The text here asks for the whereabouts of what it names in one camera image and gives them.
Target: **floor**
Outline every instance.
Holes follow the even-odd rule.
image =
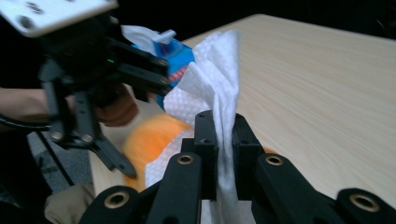
[[[70,184],[51,157],[49,151],[36,133],[29,134],[29,143],[33,155],[43,176],[47,179],[53,193],[70,187]],[[56,144],[48,141],[50,147],[59,160],[67,175],[74,184],[92,182],[89,151],[85,149],[63,149]]]

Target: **screw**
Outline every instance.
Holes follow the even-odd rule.
[[[182,155],[177,158],[177,162],[180,164],[184,164],[184,165],[190,164],[193,161],[194,161],[194,157],[192,157],[190,155]]]
[[[93,138],[92,138],[92,136],[90,136],[90,135],[88,135],[88,134],[84,134],[84,135],[82,135],[81,139],[82,139],[84,142],[90,143],[90,142],[92,141]]]
[[[25,3],[25,5],[26,5],[27,7],[29,7],[30,9],[32,9],[32,11],[33,11],[34,13],[37,13],[37,14],[43,13],[43,10],[42,10],[36,3],[27,2],[27,3]]]
[[[268,156],[265,160],[271,165],[282,165],[283,161],[278,156]]]
[[[53,132],[53,133],[50,134],[50,136],[52,138],[54,138],[54,139],[57,139],[57,140],[59,140],[59,139],[61,139],[63,137],[63,135],[61,133],[58,133],[58,132]]]
[[[166,60],[164,60],[164,59],[160,59],[160,60],[158,61],[158,63],[160,63],[160,64],[162,64],[162,65],[167,65],[167,62],[166,62]]]
[[[168,78],[161,78],[161,83],[168,84],[169,83],[169,79]]]
[[[31,29],[34,27],[32,20],[29,17],[21,16],[20,24],[26,29]]]
[[[360,209],[367,212],[378,212],[380,207],[379,204],[372,198],[363,194],[352,194],[349,195],[349,200]]]

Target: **black cable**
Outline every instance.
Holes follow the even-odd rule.
[[[44,134],[42,132],[36,132],[38,137],[40,138],[41,142],[44,144],[44,146],[47,148],[47,151],[49,152],[49,154],[51,155],[51,157],[53,158],[53,160],[55,161],[56,165],[59,168],[59,171],[62,173],[62,175],[64,176],[64,179],[67,181],[67,183],[70,186],[73,186],[73,180],[70,178],[70,176],[67,174],[66,170],[64,169],[64,167],[62,166],[61,162],[59,161],[58,157],[56,156],[55,152],[52,150],[52,148],[50,147],[50,144],[48,143],[47,139],[44,137]]]
[[[48,123],[23,122],[23,121],[7,118],[1,114],[0,114],[0,123],[11,128],[23,129],[31,132],[43,132],[43,131],[47,131],[50,128]]]
[[[41,142],[46,147],[48,153],[50,154],[50,156],[52,157],[52,159],[54,160],[54,162],[58,166],[59,171],[64,176],[64,179],[66,180],[66,182],[70,186],[74,185],[74,182],[72,181],[70,176],[67,174],[66,170],[62,166],[62,164],[59,161],[58,157],[56,156],[55,152],[52,150],[52,148],[50,147],[50,144],[48,143],[47,139],[44,137],[44,135],[42,133],[44,131],[47,131],[50,128],[50,126],[48,124],[46,124],[46,123],[29,123],[29,122],[18,121],[18,120],[15,120],[15,119],[7,118],[7,117],[5,117],[5,116],[3,116],[1,114],[0,114],[0,123],[6,125],[8,127],[11,127],[11,128],[22,129],[22,130],[25,130],[25,131],[30,131],[30,132],[37,133],[37,135],[40,138]]]

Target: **human hand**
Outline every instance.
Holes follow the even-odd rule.
[[[107,127],[128,124],[137,115],[138,109],[131,94],[123,84],[116,86],[117,99],[105,107],[96,107],[95,115]]]

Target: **dark background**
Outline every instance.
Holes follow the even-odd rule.
[[[395,39],[396,0],[119,0],[122,24],[176,31],[184,40],[248,15],[266,15]]]

